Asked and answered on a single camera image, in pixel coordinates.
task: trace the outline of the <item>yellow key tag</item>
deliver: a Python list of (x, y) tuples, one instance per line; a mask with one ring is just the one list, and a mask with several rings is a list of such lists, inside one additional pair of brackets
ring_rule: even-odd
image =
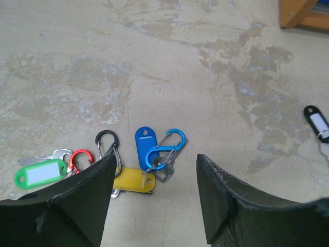
[(120, 174), (114, 179), (113, 189), (132, 192), (150, 192), (156, 183), (156, 178), (151, 173), (141, 174), (137, 168), (122, 167)]

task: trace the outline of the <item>scuff mark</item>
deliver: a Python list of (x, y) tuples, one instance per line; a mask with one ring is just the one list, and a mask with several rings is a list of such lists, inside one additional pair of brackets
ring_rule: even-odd
[(112, 125), (120, 120), (121, 109), (120, 107), (112, 107), (112, 109), (108, 112), (108, 119), (101, 120), (102, 124)]
[(38, 235), (41, 234), (42, 225), (45, 221), (46, 214), (47, 213), (44, 211), (43, 214), (41, 216), (37, 217), (36, 220), (35, 220), (36, 221), (36, 233)]
[(313, 181), (319, 184), (324, 189), (329, 189), (329, 175), (318, 175), (313, 178)]
[(103, 74), (108, 74), (108, 73), (111, 73), (112, 75), (119, 74), (118, 69), (116, 67), (112, 66), (111, 64), (105, 65), (104, 63), (101, 63), (101, 67), (102, 67)]
[(178, 14), (177, 14), (177, 13), (174, 13), (174, 14), (173, 14), (173, 20), (176, 21), (177, 19), (178, 19)]
[(162, 95), (162, 88), (160, 88), (157, 92), (158, 96), (161, 96)]

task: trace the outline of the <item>stained floor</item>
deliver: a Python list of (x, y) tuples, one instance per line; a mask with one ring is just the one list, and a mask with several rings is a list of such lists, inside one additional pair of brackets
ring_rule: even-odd
[(329, 196), (302, 114), (313, 104), (329, 118), (328, 35), (281, 30), (276, 0), (2, 0), (0, 27), (0, 199), (26, 193), (19, 158), (97, 157), (104, 129), (137, 168), (141, 126), (158, 139), (179, 128), (189, 144), (152, 197), (111, 201), (102, 246), (207, 246), (198, 153), (279, 197)]

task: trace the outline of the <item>carabiner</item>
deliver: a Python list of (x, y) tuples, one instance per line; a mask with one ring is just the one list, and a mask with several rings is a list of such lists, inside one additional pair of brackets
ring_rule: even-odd
[[(172, 133), (178, 133), (181, 136), (181, 141), (177, 145), (174, 145), (174, 146), (161, 146), (161, 144), (164, 142), (164, 140), (167, 139)], [(179, 129), (168, 130), (166, 132), (165, 137), (159, 142), (159, 144), (157, 146), (151, 148), (150, 151), (146, 154), (145, 162), (146, 162), (147, 166), (149, 168), (152, 168), (152, 170), (154, 170), (154, 171), (161, 170), (163, 167), (165, 167), (167, 162), (170, 161), (175, 156), (175, 152), (179, 152), (184, 147), (184, 145), (186, 144), (186, 140), (187, 139), (182, 130), (179, 130)], [(166, 156), (165, 160), (162, 162), (161, 165), (154, 167), (152, 165), (152, 161), (151, 162), (149, 161), (149, 156), (153, 152), (170, 152), (170, 153)]]
[[(114, 142), (112, 143), (112, 145), (110, 146), (110, 148), (107, 150), (107, 152), (105, 153), (105, 155), (102, 155), (101, 152), (101, 142), (100, 139), (104, 134), (110, 134), (111, 136), (114, 137)], [(122, 170), (122, 163), (121, 163), (121, 159), (120, 159), (120, 155), (119, 155), (119, 151), (118, 151), (118, 147), (119, 147), (119, 139), (116, 135), (116, 133), (114, 133), (112, 130), (103, 130), (101, 132), (99, 132), (96, 135), (95, 138), (95, 144), (97, 145), (97, 149), (98, 149), (98, 153), (99, 153), (99, 158), (102, 159), (105, 156), (111, 155), (112, 153), (114, 153), (115, 158), (117, 159), (117, 166), (118, 166), (118, 170), (115, 173), (115, 177), (117, 177), (121, 170)]]
[[(107, 152), (103, 156), (102, 153), (101, 153), (101, 149), (100, 149), (100, 147), (101, 147), (100, 140), (101, 140), (101, 137), (104, 134), (110, 134), (111, 136), (113, 136), (114, 137), (114, 142), (112, 143), (110, 148), (107, 150)], [(97, 148), (98, 148), (99, 158), (103, 158), (105, 156), (108, 156), (108, 155), (112, 154), (112, 152), (114, 152), (114, 149), (119, 147), (119, 140), (118, 140), (118, 137), (117, 137), (116, 133), (114, 133), (112, 130), (103, 130), (103, 131), (99, 132), (96, 135), (95, 144), (97, 145)]]
[(69, 169), (71, 171), (74, 171), (76, 170), (76, 172), (74, 174), (77, 174), (80, 172), (79, 168), (77, 168), (75, 165), (74, 165), (74, 158), (76, 157), (76, 155), (78, 155), (79, 153), (85, 153), (89, 156), (89, 166), (92, 165), (92, 162), (94, 162), (94, 158), (93, 158), (93, 155), (88, 151), (88, 150), (84, 150), (84, 149), (79, 149), (77, 151), (75, 151), (72, 155), (71, 155), (71, 158), (70, 158), (70, 163), (68, 165)]

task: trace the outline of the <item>green key tag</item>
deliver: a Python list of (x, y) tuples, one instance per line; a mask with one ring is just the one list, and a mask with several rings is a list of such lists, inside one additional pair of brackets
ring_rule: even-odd
[(61, 180), (67, 165), (59, 158), (22, 167), (15, 175), (15, 184), (20, 189), (32, 189)]

